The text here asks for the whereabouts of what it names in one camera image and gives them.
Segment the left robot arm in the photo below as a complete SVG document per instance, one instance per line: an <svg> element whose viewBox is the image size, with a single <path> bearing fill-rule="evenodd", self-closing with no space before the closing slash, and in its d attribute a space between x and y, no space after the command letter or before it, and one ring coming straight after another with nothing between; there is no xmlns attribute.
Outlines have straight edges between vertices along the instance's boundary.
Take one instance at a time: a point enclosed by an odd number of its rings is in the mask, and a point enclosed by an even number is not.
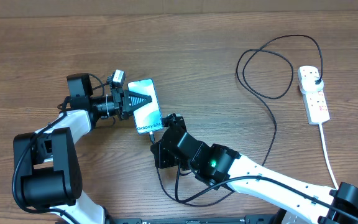
<svg viewBox="0 0 358 224"><path fill-rule="evenodd" d="M95 97L90 73L67 76L70 94L58 106L58 118L42 129L13 140L12 196L27 213L53 213L67 223L113 223L106 208L83 191L75 143L95 128L99 119L125 120L152 102L150 95L123 88L125 73L116 70Z"/></svg>

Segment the blue Galaxy smartphone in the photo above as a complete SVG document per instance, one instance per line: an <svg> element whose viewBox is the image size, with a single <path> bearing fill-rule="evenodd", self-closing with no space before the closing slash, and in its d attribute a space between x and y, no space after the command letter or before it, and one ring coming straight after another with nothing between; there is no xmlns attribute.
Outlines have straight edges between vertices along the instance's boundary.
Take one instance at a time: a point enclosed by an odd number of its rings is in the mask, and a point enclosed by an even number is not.
<svg viewBox="0 0 358 224"><path fill-rule="evenodd" d="M152 79L128 83L128 90L151 96L152 101L134 111L135 128L139 134L158 131L163 128L162 114Z"/></svg>

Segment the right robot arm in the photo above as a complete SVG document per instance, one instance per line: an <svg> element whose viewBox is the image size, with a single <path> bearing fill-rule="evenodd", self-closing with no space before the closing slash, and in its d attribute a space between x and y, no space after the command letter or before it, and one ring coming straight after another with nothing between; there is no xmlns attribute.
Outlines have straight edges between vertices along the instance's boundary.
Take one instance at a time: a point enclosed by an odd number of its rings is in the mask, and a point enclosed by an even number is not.
<svg viewBox="0 0 358 224"><path fill-rule="evenodd" d="M207 185L197 197L224 187L265 200L307 223L358 223L358 188L354 185L341 182L334 189L309 184L261 166L227 146L209 146L190 135L183 117L176 114L162 118L161 124L166 130L150 147L155 166L190 170Z"/></svg>

